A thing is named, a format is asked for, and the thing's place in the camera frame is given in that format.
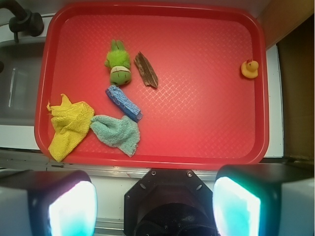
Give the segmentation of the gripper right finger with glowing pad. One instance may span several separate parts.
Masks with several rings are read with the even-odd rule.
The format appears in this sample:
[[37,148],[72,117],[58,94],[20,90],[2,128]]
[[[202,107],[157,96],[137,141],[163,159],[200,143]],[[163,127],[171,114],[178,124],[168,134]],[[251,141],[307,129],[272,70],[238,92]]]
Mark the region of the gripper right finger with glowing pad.
[[225,165],[212,202],[221,236],[313,236],[314,166]]

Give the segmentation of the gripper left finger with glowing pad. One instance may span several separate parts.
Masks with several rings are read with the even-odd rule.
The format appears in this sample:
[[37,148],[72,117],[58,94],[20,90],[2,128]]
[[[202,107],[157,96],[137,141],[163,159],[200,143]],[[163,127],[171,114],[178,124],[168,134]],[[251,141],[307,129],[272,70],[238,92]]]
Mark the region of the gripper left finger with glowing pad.
[[0,172],[2,236],[91,236],[96,217],[96,189],[84,171]]

